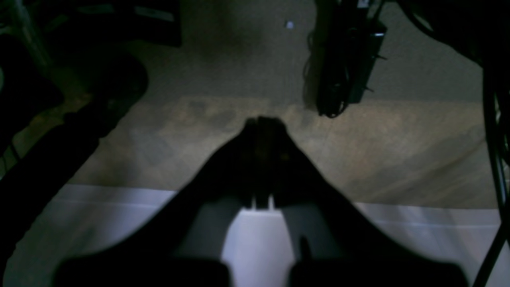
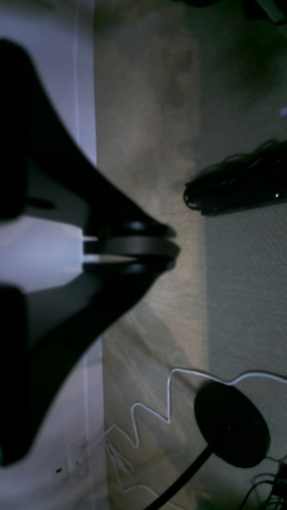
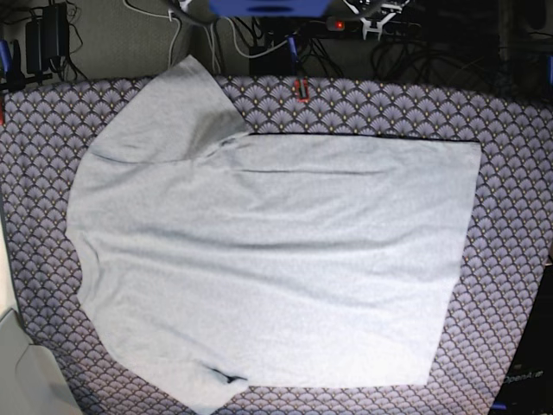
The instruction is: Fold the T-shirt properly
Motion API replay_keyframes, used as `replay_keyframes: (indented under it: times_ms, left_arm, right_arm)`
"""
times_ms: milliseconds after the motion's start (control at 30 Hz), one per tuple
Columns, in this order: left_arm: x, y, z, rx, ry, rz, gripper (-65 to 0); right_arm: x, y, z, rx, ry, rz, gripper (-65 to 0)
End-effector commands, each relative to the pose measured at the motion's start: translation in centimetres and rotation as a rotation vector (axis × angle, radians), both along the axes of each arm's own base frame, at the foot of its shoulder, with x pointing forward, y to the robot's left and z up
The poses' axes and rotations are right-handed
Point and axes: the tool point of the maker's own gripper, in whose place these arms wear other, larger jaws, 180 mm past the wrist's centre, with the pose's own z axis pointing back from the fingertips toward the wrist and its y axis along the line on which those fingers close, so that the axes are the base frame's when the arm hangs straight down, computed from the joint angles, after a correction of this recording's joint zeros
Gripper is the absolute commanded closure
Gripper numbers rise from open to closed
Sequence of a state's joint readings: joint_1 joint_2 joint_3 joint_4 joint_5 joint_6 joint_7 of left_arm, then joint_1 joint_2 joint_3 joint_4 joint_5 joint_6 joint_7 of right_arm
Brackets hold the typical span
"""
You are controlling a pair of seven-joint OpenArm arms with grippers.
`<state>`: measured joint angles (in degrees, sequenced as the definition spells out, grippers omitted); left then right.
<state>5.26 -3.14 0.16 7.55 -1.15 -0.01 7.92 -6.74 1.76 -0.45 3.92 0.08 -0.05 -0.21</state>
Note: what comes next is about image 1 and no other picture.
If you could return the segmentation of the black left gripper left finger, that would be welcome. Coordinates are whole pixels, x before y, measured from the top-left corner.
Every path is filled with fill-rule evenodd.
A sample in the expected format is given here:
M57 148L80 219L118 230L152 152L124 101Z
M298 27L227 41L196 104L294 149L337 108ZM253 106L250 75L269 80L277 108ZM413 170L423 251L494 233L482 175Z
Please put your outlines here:
M220 261L225 234L251 196L241 191L243 172L262 118L215 152L195 178L147 224L117 245L69 259L53 277L55 287L227 287Z

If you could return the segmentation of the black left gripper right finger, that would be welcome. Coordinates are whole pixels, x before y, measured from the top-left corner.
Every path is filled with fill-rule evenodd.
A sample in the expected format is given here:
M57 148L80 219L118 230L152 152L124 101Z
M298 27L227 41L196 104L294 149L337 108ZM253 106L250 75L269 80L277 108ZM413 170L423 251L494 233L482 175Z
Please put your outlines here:
M263 146L277 168L275 203L311 204L330 231L339 255L320 259L299 239L300 260L291 268L292 287L466 287L458 265L428 259L395 242L332 187L290 138L278 118L261 118Z

